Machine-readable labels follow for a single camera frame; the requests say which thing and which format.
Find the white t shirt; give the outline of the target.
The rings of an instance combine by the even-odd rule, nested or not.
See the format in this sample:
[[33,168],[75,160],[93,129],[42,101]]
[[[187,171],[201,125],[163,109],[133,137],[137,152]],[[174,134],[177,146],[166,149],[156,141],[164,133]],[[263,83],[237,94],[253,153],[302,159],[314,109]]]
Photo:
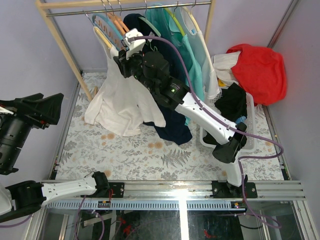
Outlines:
[[124,137],[140,134],[140,125],[146,122],[165,127],[164,116],[147,88],[133,76],[122,76],[113,59],[118,55],[118,50],[114,46],[111,50],[103,47],[103,50],[107,60],[107,76],[87,107],[85,122],[100,124],[108,131]]

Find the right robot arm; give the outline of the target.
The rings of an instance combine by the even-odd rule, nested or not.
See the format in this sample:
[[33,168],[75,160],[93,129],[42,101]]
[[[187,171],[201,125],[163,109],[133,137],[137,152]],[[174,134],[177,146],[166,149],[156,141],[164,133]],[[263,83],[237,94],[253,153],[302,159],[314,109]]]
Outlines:
[[170,75],[170,64],[162,54],[138,52],[127,57],[121,50],[113,60],[124,78],[134,77],[148,90],[160,106],[195,120],[214,140],[212,155],[226,165],[227,180],[212,184],[212,195],[218,198],[242,198],[246,191],[247,175],[241,173],[239,156],[247,143],[247,126],[236,124],[194,97],[190,88]]

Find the pale yellow wavy hanger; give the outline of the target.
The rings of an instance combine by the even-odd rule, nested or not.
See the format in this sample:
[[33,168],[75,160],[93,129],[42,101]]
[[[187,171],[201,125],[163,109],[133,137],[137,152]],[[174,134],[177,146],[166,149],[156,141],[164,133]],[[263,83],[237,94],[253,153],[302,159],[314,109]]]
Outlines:
[[93,32],[96,35],[97,39],[100,41],[101,45],[103,47],[106,47],[107,50],[111,50],[111,48],[113,47],[113,44],[110,43],[110,41],[106,38],[104,33],[97,26],[95,26],[95,24],[90,19],[89,15],[84,10],[83,10],[83,13],[89,19],[91,24],[93,25]]

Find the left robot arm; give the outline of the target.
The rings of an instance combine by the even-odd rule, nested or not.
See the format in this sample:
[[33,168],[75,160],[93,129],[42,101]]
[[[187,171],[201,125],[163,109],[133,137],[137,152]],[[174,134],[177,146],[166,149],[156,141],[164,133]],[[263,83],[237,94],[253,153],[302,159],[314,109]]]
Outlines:
[[[62,93],[45,97],[36,93],[0,102],[0,174],[26,173],[39,170],[38,161],[44,153],[39,141],[28,142],[32,129],[45,130],[57,125],[64,100]],[[76,196],[105,197],[110,184],[104,172],[62,183],[43,183],[19,177],[20,183],[0,186],[0,221],[5,223],[31,215],[58,200]]]

